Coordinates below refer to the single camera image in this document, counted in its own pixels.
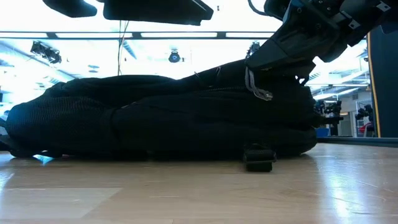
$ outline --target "fluorescent light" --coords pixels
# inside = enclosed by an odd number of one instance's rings
[[[351,92],[354,92],[357,89],[359,89],[359,88],[353,88],[353,89],[350,89],[350,90],[342,91],[341,93],[337,93],[337,95],[344,95],[344,94],[347,94],[347,93],[351,93]]]
[[[0,32],[0,38],[48,38],[46,33],[37,32]]]
[[[216,32],[143,32],[141,37],[217,37]]]
[[[319,94],[313,97],[314,100],[322,100],[336,95],[335,93]]]
[[[335,87],[366,87],[369,84],[334,84]]]
[[[59,38],[120,38],[123,33],[56,33]],[[131,38],[132,33],[125,33],[124,38]]]
[[[272,37],[274,33],[258,33],[258,32],[227,32],[226,37]]]

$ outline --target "backpack strap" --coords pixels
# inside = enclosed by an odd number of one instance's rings
[[[249,144],[243,149],[243,162],[250,172],[270,172],[276,153],[262,144]]]

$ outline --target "robotic arm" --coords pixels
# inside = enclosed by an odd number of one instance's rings
[[[267,0],[259,14],[284,23],[246,65],[252,71],[298,76],[305,84],[315,57],[333,61],[373,28],[397,21],[397,9],[396,0]]]

